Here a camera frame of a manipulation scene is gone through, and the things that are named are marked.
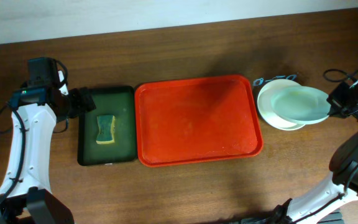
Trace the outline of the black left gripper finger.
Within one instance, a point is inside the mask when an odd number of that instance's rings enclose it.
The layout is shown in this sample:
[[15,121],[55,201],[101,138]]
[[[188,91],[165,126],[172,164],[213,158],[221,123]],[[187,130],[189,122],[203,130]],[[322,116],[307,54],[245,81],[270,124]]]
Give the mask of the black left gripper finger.
[[87,87],[80,88],[80,104],[85,112],[90,112],[96,109],[92,94]]
[[85,88],[74,88],[70,90],[70,117],[75,118],[86,110]]

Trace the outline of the green yellow sponge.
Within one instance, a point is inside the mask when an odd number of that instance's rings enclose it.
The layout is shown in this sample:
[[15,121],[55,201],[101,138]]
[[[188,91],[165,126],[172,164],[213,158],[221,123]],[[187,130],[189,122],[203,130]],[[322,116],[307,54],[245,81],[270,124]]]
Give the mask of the green yellow sponge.
[[97,117],[98,135],[96,137],[97,144],[115,143],[114,127],[116,117],[114,115],[101,115]]

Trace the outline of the light green plate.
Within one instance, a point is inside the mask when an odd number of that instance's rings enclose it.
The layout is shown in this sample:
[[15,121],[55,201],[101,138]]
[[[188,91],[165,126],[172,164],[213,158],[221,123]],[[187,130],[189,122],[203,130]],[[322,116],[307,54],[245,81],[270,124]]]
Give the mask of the light green plate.
[[292,86],[278,91],[272,97],[275,114],[297,124],[316,124],[329,117],[331,105],[328,94],[308,86]]

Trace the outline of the cream white plate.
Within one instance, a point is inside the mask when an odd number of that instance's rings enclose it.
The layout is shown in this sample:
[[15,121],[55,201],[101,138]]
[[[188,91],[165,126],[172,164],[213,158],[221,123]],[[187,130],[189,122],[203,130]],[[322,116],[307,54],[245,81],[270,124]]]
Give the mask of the cream white plate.
[[272,127],[284,131],[294,131],[304,127],[304,124],[296,124],[279,117],[272,109],[271,99],[274,94],[288,87],[299,86],[292,80],[279,79],[267,83],[259,92],[257,107],[261,117]]

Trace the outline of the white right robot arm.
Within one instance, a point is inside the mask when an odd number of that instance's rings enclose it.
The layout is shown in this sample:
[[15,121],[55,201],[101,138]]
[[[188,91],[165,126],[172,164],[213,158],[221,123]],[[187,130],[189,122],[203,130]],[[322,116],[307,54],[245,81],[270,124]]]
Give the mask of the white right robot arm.
[[[342,82],[328,96],[329,116],[358,119],[358,80]],[[358,132],[333,154],[329,174],[304,195],[278,205],[267,223],[318,223],[339,207],[358,200]]]

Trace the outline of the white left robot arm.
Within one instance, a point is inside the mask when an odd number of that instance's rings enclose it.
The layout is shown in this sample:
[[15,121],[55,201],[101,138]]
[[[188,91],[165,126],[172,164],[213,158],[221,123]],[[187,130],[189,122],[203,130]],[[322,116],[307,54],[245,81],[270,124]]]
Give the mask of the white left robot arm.
[[89,89],[22,88],[7,104],[13,134],[0,187],[0,223],[74,223],[70,209],[50,190],[49,159],[56,124],[95,109]]

